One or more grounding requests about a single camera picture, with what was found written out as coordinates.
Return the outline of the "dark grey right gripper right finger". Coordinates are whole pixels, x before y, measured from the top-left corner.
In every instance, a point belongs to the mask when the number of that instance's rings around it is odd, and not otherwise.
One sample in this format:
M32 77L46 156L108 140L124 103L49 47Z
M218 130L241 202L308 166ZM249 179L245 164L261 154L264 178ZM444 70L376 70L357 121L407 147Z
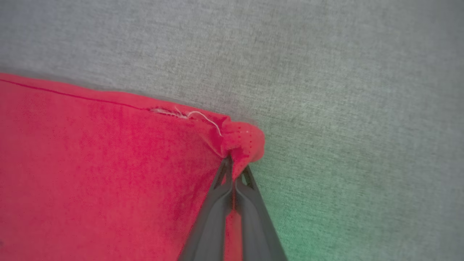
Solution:
M249 166L235 181L243 261L288 261Z

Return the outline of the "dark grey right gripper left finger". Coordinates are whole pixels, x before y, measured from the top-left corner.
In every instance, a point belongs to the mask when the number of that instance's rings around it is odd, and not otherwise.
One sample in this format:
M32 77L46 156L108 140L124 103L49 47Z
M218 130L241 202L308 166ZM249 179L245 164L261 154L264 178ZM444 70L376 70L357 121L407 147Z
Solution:
M213 179L178 261L224 261L226 219L232 205L232 159Z

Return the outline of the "red and white towel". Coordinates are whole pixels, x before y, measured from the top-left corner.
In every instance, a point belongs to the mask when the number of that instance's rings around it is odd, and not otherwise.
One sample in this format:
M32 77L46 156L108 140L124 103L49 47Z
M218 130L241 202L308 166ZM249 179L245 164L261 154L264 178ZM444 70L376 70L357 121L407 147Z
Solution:
M222 160L264 152L227 115L0 73L0 261L177 261Z

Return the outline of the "grey fabric sofa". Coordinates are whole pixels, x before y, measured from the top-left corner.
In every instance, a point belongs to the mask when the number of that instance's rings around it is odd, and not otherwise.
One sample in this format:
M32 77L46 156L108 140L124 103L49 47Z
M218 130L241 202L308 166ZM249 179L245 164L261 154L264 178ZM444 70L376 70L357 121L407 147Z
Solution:
M0 71L258 125L290 261L464 261L464 0L0 0Z

